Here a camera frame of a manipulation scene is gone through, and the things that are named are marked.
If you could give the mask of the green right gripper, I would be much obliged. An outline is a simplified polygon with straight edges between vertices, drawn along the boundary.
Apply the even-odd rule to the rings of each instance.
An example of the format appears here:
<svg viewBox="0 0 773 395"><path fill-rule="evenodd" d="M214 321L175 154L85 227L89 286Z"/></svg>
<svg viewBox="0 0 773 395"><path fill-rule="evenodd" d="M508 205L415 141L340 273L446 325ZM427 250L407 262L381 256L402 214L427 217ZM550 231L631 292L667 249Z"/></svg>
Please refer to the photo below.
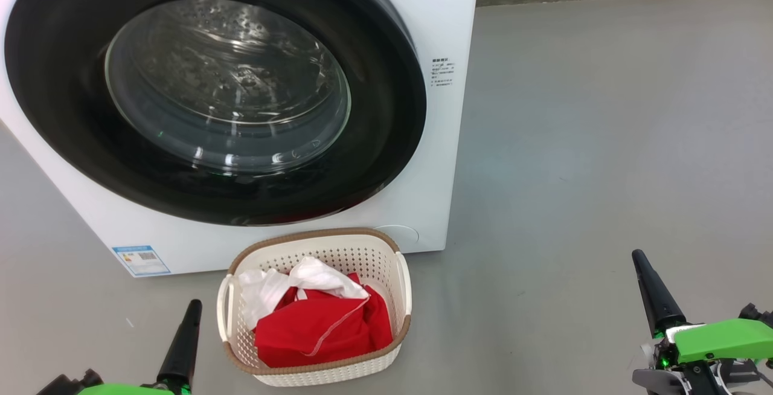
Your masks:
<svg viewBox="0 0 773 395"><path fill-rule="evenodd" d="M641 301L654 344L652 368L676 368L695 361L773 359L773 328L764 321L733 318L718 323L686 324L684 313L645 252L632 251Z"/></svg>

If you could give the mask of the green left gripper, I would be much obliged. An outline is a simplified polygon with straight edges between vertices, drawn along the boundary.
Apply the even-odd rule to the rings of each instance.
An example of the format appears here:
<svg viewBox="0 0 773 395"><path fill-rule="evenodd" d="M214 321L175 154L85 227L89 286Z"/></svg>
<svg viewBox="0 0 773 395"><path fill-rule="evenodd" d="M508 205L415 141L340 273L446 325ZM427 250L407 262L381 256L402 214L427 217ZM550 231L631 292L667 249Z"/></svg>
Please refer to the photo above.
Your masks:
<svg viewBox="0 0 773 395"><path fill-rule="evenodd" d="M201 318L201 300L191 300L155 383L139 386L108 384L89 368L81 379L70 379L61 374L36 395L191 395Z"/></svg>

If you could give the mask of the red and white garment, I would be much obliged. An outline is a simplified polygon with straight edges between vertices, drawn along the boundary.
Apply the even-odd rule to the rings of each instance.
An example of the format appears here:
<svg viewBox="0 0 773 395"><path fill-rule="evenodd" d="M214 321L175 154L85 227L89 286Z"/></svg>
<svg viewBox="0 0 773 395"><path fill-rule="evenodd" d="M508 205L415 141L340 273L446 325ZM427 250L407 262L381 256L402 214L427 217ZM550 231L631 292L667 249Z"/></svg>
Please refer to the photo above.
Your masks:
<svg viewBox="0 0 773 395"><path fill-rule="evenodd" d="M258 358L271 368L307 367L386 348L394 340L387 305L370 286L366 299L290 287L253 330Z"/></svg>

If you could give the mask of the black round glass washer door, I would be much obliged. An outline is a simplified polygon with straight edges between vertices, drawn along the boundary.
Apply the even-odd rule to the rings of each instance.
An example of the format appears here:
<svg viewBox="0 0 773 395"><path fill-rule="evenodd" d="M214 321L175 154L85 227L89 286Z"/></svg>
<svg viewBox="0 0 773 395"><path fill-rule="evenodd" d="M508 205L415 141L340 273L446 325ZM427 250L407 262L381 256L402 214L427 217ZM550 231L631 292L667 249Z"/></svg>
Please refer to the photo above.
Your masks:
<svg viewBox="0 0 773 395"><path fill-rule="evenodd" d="M4 39L9 84L45 144L98 186L138 205L219 225L279 225L347 210L392 183L427 116L422 69L408 32L381 0L227 0L295 21L334 54L351 114L321 156L270 175L196 169L121 116L104 71L121 27L181 0L12 0Z"/></svg>

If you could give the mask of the cream perforated laundry basket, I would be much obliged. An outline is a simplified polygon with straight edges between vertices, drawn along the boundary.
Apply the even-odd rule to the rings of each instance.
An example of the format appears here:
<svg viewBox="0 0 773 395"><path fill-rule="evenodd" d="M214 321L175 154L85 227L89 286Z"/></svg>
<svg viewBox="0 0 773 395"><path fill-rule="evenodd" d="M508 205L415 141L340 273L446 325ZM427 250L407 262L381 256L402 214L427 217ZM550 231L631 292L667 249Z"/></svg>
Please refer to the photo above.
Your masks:
<svg viewBox="0 0 773 395"><path fill-rule="evenodd" d="M374 353L307 367L271 368L257 356L253 329L242 316L244 301L238 277L249 269L276 269L289 274L304 257L370 286L384 299L394 340ZM408 334L413 291L408 263L388 235L372 229L335 229L297 233L255 243L231 263L217 297L217 324L226 355L244 373L273 387L339 383L386 370Z"/></svg>

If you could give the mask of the blue energy label sticker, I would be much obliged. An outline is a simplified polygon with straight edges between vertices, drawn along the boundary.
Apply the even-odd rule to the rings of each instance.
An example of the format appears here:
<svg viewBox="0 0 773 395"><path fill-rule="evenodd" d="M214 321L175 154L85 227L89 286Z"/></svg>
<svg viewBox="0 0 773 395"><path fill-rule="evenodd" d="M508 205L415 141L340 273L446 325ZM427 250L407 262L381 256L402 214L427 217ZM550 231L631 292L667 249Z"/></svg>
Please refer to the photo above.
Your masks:
<svg viewBox="0 0 773 395"><path fill-rule="evenodd" d="M134 277L156 277L172 273L151 246L114 247L113 252Z"/></svg>

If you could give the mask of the round filter cover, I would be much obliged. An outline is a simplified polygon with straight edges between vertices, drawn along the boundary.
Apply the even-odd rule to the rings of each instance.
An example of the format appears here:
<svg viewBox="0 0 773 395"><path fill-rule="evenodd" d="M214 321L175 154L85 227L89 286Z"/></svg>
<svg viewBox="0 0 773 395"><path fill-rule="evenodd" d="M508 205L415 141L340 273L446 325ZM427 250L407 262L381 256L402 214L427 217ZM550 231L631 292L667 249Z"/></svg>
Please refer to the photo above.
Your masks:
<svg viewBox="0 0 773 395"><path fill-rule="evenodd" d="M419 241L417 230L406 225L381 225L376 230L389 235L399 246L409 246Z"/></svg>

